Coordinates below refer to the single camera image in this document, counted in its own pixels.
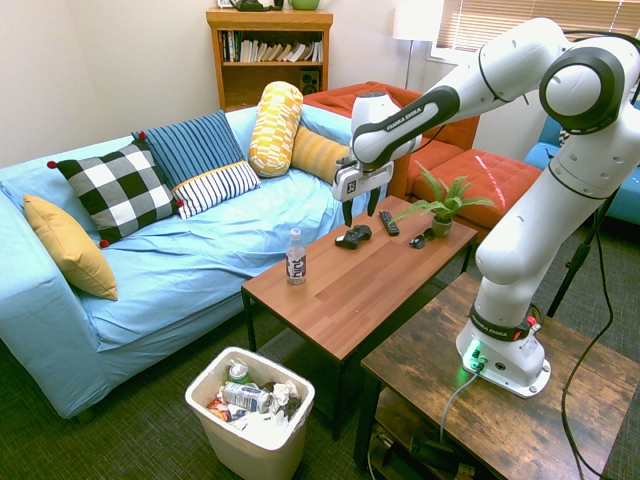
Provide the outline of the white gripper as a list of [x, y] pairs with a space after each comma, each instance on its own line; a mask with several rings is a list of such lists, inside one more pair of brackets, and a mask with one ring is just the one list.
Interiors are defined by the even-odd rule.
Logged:
[[360, 194], [370, 191], [367, 214], [369, 217], [374, 215], [380, 197], [380, 187], [391, 181], [393, 171], [393, 161], [371, 171], [365, 171], [361, 162], [348, 157], [336, 162], [332, 193], [336, 200], [343, 202], [342, 211], [346, 226], [352, 226], [352, 199]]

